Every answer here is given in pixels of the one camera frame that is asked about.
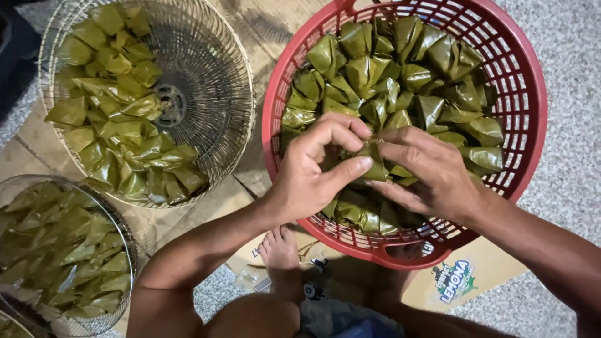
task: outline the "plastic basket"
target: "plastic basket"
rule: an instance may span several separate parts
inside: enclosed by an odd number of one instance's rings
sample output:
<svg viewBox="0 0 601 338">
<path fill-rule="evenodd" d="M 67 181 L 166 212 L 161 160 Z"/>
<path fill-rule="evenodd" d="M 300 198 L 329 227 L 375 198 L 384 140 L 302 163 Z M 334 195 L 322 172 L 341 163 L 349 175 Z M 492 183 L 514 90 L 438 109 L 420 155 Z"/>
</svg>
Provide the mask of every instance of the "plastic basket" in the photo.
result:
<svg viewBox="0 0 601 338">
<path fill-rule="evenodd" d="M 485 176 L 484 184 L 507 200 L 522 195 L 540 159 L 547 122 L 547 96 L 540 64 L 530 42 L 516 22 L 491 0 L 423 0 L 376 3 L 353 9 L 355 0 L 334 0 L 300 28 L 284 49 L 269 80 L 263 107 L 263 152 L 272 180 L 280 167 L 280 124 L 288 89 L 295 71 L 306 62 L 307 51 L 326 32 L 338 31 L 347 21 L 374 17 L 420 15 L 476 48 L 500 98 L 493 115 L 502 120 L 505 133 L 504 171 Z M 456 223 L 432 219 L 421 228 L 393 235 L 363 235 L 320 215 L 298 222 L 327 246 L 344 254 L 393 269 L 424 269 L 437 265 L 479 235 Z M 424 257 L 398 259 L 386 253 L 391 245 L 426 242 Z"/>
</svg>

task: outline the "foot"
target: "foot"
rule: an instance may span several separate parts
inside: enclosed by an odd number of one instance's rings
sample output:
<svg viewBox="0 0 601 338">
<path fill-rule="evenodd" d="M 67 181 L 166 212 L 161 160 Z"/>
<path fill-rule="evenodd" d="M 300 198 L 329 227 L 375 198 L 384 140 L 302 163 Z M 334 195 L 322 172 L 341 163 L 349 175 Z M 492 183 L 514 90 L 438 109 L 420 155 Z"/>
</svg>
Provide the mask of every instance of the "foot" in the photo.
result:
<svg viewBox="0 0 601 338">
<path fill-rule="evenodd" d="M 417 258 L 422 256 L 423 244 L 399 245 L 389 247 L 387 252 L 392 257 Z M 366 294 L 365 305 L 383 313 L 400 300 L 419 271 L 393 270 L 380 266 L 376 272 L 375 283 Z"/>
<path fill-rule="evenodd" d="M 286 226 L 269 230 L 258 250 L 272 282 L 272 293 L 299 305 L 305 294 L 294 233 Z"/>
</svg>

